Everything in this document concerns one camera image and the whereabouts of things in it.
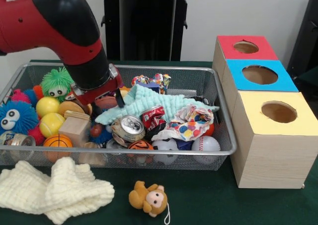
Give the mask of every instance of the yellow ball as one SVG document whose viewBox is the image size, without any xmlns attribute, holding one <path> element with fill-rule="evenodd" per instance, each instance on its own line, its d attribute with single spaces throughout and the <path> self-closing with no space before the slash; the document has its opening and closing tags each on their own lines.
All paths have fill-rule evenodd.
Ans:
<svg viewBox="0 0 318 225">
<path fill-rule="evenodd" d="M 44 137 L 48 138 L 51 135 L 57 134 L 59 128 L 65 122 L 64 117 L 58 113 L 49 113 L 41 119 L 40 131 Z"/>
<path fill-rule="evenodd" d="M 42 97 L 36 104 L 36 112 L 42 118 L 51 112 L 59 111 L 60 102 L 53 97 Z"/>
</svg>

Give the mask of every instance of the plush monkey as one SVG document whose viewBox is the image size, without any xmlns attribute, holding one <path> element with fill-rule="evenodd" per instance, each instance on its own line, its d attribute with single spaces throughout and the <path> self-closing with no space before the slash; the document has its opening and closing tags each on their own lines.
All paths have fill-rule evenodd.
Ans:
<svg viewBox="0 0 318 225">
<path fill-rule="evenodd" d="M 162 185 L 153 184 L 145 187 L 143 181 L 137 181 L 134 190 L 129 193 L 129 203 L 135 209 L 143 209 L 145 213 L 155 218 L 167 207 L 168 198 Z"/>
</svg>

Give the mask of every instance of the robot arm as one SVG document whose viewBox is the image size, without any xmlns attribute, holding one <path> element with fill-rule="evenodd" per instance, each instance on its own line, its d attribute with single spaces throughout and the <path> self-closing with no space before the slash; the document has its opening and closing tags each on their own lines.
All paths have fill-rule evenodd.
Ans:
<svg viewBox="0 0 318 225">
<path fill-rule="evenodd" d="M 119 94 L 122 79 L 108 63 L 86 0 L 0 0 L 0 55 L 37 47 L 59 56 L 82 104 L 112 91 Z M 123 106 L 121 96 L 118 102 Z"/>
</svg>

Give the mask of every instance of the metal mesh basket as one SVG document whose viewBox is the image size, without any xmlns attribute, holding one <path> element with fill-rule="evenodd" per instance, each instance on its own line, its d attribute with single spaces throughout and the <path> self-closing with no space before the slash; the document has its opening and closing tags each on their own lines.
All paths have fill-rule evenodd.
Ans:
<svg viewBox="0 0 318 225">
<path fill-rule="evenodd" d="M 7 96 L 16 88 L 26 90 L 40 84 L 46 73 L 62 66 L 57 63 L 29 63 L 21 66 L 3 90 L 0 101 L 6 103 Z M 212 69 L 151 66 L 118 66 L 118 69 L 127 87 L 131 86 L 131 80 L 136 75 L 169 74 L 172 81 L 168 94 L 184 94 L 186 97 L 203 96 L 220 106 L 221 109 L 214 115 L 213 137 L 219 142 L 221 151 L 110 150 L 0 145 L 0 165 L 14 165 L 19 160 L 26 160 L 34 166 L 51 166 L 49 158 L 70 156 L 76 163 L 89 163 L 93 167 L 218 170 L 226 157 L 235 152 L 237 146 L 231 120 L 219 78 Z"/>
</svg>

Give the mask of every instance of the blue box top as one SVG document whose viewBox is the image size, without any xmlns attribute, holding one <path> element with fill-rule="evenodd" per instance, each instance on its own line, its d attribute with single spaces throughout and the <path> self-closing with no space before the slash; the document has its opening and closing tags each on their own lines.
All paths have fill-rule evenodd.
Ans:
<svg viewBox="0 0 318 225">
<path fill-rule="evenodd" d="M 278 60 L 227 60 L 238 90 L 298 92 Z"/>
</svg>

